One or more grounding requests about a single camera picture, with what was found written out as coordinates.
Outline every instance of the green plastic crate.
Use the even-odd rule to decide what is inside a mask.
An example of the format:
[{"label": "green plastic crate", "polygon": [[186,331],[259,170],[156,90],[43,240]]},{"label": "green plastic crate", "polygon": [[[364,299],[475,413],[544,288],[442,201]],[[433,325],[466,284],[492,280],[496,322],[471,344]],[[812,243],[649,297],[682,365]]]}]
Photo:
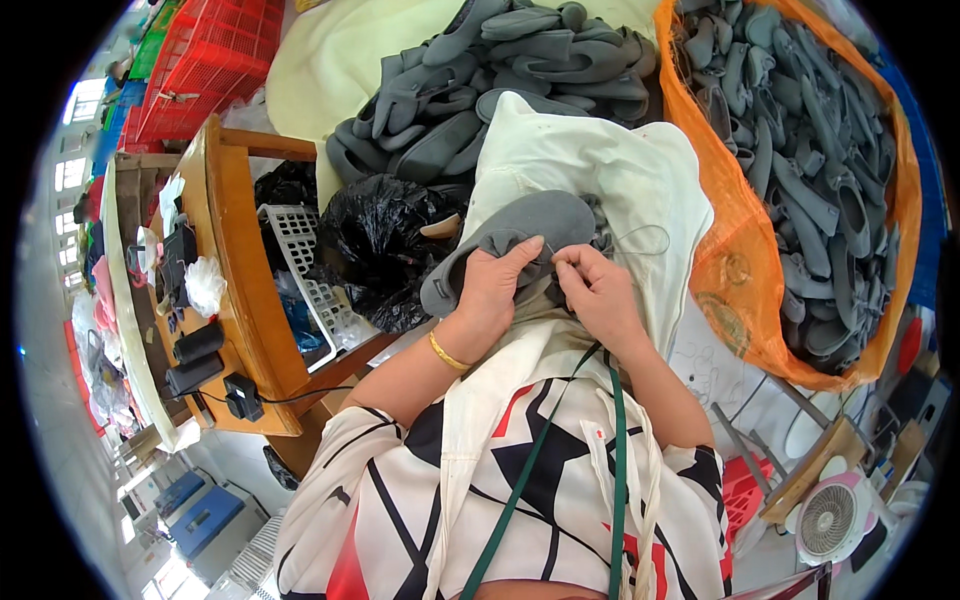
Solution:
[{"label": "green plastic crate", "polygon": [[163,46],[163,40],[167,37],[167,30],[170,29],[170,23],[180,9],[180,2],[167,0],[160,9],[159,14],[150,26],[150,30],[140,41],[140,47],[136,51],[136,58],[130,68],[130,79],[147,79],[154,71],[156,58],[160,54],[160,48]]}]

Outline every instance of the cream fleece fabric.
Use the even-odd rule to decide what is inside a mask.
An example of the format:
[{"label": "cream fleece fabric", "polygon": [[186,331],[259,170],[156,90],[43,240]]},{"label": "cream fleece fabric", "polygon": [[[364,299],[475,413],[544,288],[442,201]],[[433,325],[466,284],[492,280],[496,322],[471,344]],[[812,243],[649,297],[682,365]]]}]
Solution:
[{"label": "cream fleece fabric", "polygon": [[[627,25],[656,43],[659,0],[580,0],[589,15]],[[442,32],[463,0],[331,0],[301,14],[267,77],[267,112],[280,135],[317,142],[320,210],[340,187],[324,141],[380,86],[380,59]],[[561,0],[540,2],[556,6]]]}]

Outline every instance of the small fan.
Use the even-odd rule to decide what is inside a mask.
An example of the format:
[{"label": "small fan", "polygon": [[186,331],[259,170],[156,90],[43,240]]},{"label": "small fan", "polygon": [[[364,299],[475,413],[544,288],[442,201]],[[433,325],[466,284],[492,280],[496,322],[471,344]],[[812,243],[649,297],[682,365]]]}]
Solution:
[{"label": "small fan", "polygon": [[785,527],[797,535],[797,553],[807,564],[848,558],[876,526],[877,513],[886,508],[875,501],[870,482],[856,471],[846,471],[843,458],[837,458],[843,465],[831,460],[804,503],[786,518]]}]

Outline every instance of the black plastic bag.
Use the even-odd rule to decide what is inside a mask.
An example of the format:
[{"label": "black plastic bag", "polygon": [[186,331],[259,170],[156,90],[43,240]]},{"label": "black plastic bag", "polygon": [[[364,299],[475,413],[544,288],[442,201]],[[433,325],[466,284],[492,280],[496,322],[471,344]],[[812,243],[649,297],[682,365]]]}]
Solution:
[{"label": "black plastic bag", "polygon": [[261,204],[317,205],[317,171],[313,162],[284,160],[253,185],[253,200]]},{"label": "black plastic bag", "polygon": [[306,276],[343,286],[353,311],[381,331],[409,331],[429,319],[420,305],[423,278],[459,237],[434,240],[420,228],[466,212],[463,198],[392,175],[357,181],[337,192],[321,215]]}]

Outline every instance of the workbench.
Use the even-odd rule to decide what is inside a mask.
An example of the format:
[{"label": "workbench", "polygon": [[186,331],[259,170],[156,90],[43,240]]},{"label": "workbench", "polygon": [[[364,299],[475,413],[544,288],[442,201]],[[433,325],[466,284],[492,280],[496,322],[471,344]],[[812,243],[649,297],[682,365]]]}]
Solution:
[{"label": "workbench", "polygon": [[[321,388],[334,387],[366,365],[396,339],[378,334],[364,344],[342,352],[319,370],[309,373],[297,349],[293,332],[274,284],[274,275],[260,233],[253,199],[250,156],[316,161],[312,142],[260,132],[222,129],[211,115],[194,137],[175,175],[184,179],[182,212],[189,218],[197,238],[197,254],[216,258],[227,290],[221,298],[217,319],[226,341],[220,349],[224,370],[201,386],[203,395],[186,398],[201,427],[298,436],[303,433],[299,417],[323,394],[314,394],[289,404],[264,404],[257,421],[234,417],[224,402],[223,377],[240,372],[252,379],[259,393],[269,400],[285,400]],[[158,210],[151,222],[163,239],[163,218]],[[156,309],[156,295],[153,295]],[[177,365],[173,344],[180,334],[189,334],[207,324],[192,308],[184,309],[177,330],[167,318],[154,314],[160,342],[171,365]]]}]

